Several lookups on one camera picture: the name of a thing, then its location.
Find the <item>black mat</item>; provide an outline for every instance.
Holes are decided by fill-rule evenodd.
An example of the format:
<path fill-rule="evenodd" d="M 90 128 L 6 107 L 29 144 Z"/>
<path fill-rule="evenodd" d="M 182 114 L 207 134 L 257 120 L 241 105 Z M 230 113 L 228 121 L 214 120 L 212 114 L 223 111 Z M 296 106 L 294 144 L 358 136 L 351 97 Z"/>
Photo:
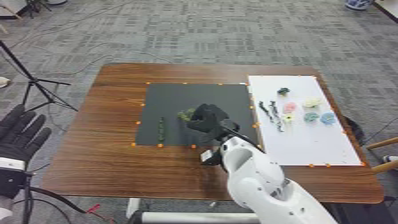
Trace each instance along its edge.
<path fill-rule="evenodd" d="M 241 124 L 241 133 L 258 142 L 253 128 L 253 110 L 246 85 L 212 84 L 152 84 L 147 92 L 147 107 L 141 117 L 138 144 L 159 144 L 159 121 L 166 118 L 166 146 L 168 145 L 219 145 L 203 142 L 203 133 L 191 130 L 179 118 L 179 112 L 198 106 L 216 104 Z"/>

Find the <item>chair leg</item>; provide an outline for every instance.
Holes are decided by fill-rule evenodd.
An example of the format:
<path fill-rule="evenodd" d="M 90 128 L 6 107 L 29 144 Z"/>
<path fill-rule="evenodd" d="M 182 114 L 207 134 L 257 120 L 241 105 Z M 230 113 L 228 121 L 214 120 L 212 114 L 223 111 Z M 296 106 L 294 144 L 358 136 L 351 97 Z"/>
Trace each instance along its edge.
<path fill-rule="evenodd" d="M 393 170 L 395 168 L 398 168 L 398 160 L 395 160 L 395 161 L 385 163 L 383 165 L 372 167 L 372 171 L 378 174 L 378 173 L 383 173 L 383 172 Z"/>
<path fill-rule="evenodd" d="M 372 145 L 367 147 L 367 149 L 372 150 L 372 149 L 376 149 L 376 148 L 379 148 L 379 147 L 383 147 L 383 146 L 386 146 L 386 145 L 392 145 L 392 144 L 395 144 L 395 143 L 398 143 L 398 137 L 388 139 L 388 140 L 383 141 L 383 142 L 378 142 L 376 144 L 372 144 Z"/>

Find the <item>small toy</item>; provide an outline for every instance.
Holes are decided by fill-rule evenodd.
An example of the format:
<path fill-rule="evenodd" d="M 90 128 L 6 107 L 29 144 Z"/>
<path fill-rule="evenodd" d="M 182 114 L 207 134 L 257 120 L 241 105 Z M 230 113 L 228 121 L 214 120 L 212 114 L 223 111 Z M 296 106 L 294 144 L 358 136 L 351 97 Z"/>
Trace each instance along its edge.
<path fill-rule="evenodd" d="M 283 96 L 287 96 L 289 92 L 290 92 L 290 89 L 289 88 L 282 88 L 278 90 L 278 94 L 283 95 Z"/>
<path fill-rule="evenodd" d="M 312 97 L 303 106 L 308 107 L 308 108 L 315 108 L 319 105 L 322 104 L 322 99 L 319 97 Z"/>
<path fill-rule="evenodd" d="M 331 125 L 333 123 L 337 123 L 337 115 L 335 115 L 333 112 L 324 113 L 324 115 L 321 117 L 321 121 L 328 125 Z"/>
<path fill-rule="evenodd" d="M 294 102 L 287 103 L 283 107 L 283 113 L 290 114 L 296 111 L 296 108 L 298 108 L 296 103 Z"/>
<path fill-rule="evenodd" d="M 306 122 L 315 122 L 319 118 L 321 118 L 321 115 L 315 112 L 306 113 L 305 115 Z"/>
<path fill-rule="evenodd" d="M 267 117 L 271 118 L 271 123 L 274 123 L 274 118 L 271 116 L 271 111 L 266 109 L 266 103 L 264 103 L 264 101 L 260 101 L 258 106 L 260 106 L 260 108 L 262 108 L 262 110 L 264 110 L 264 112 L 267 114 Z"/>
<path fill-rule="evenodd" d="M 196 113 L 196 108 L 191 108 L 187 111 L 179 112 L 179 118 L 187 122 L 191 121 L 191 117 Z"/>
<path fill-rule="evenodd" d="M 285 115 L 283 115 L 283 121 L 285 121 L 287 123 L 290 123 L 294 120 L 296 120 L 296 115 L 294 115 L 294 114 L 285 114 Z"/>
<path fill-rule="evenodd" d="M 166 118 L 161 117 L 159 120 L 159 147 L 164 147 L 164 142 L 166 142 Z"/>
<path fill-rule="evenodd" d="M 283 122 L 282 122 L 282 117 L 280 117 L 280 113 L 278 113 L 276 101 L 271 101 L 271 110 L 273 110 L 274 118 L 278 120 L 278 130 L 280 130 L 280 132 L 283 132 Z"/>

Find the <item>pink toy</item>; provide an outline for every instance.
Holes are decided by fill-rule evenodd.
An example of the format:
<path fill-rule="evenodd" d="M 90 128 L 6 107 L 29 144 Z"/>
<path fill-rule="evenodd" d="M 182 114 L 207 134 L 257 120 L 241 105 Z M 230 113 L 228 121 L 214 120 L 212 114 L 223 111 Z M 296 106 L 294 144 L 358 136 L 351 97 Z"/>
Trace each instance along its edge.
<path fill-rule="evenodd" d="M 296 108 L 298 108 L 296 103 L 294 102 L 287 103 L 283 107 L 283 113 L 290 114 L 296 111 Z"/>

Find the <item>wooden table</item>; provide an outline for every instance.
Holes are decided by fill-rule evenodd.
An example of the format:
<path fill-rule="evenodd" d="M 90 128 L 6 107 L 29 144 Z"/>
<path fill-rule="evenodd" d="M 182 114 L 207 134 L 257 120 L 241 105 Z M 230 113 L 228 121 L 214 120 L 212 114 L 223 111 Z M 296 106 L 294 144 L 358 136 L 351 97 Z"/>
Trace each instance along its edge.
<path fill-rule="evenodd" d="M 115 64 L 104 66 L 97 77 L 45 175 L 45 189 L 77 196 L 232 200 L 228 174 L 221 167 L 202 166 L 203 149 L 132 147 L 132 143 L 148 82 L 242 83 L 248 82 L 248 74 L 319 77 L 360 157 L 367 161 L 328 85 L 312 67 Z M 383 201 L 383 187 L 369 165 L 285 167 L 285 172 L 322 202 Z"/>

